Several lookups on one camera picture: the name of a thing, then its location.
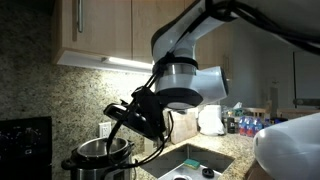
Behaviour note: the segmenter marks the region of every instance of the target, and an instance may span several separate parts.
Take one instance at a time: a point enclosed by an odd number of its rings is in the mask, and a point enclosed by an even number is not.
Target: instant pot
[[[130,169],[113,169],[115,163],[131,163],[133,143],[122,138],[112,141],[107,157],[107,138],[97,138],[72,150],[71,157],[61,167],[70,170],[71,180],[131,180]]]

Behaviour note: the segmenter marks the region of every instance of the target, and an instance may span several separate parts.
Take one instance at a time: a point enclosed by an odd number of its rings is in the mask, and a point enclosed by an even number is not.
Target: granite countertop
[[[205,136],[199,133],[195,137],[165,148],[161,155],[185,144],[191,144],[209,151],[218,152],[234,159],[230,166],[222,173],[219,180],[242,180],[245,179],[246,173],[249,171],[255,160],[252,141],[253,138],[240,136],[239,134]],[[142,160],[144,157],[144,154],[138,154],[133,156],[133,159]],[[157,179],[140,167],[136,168],[136,172],[137,180]]]

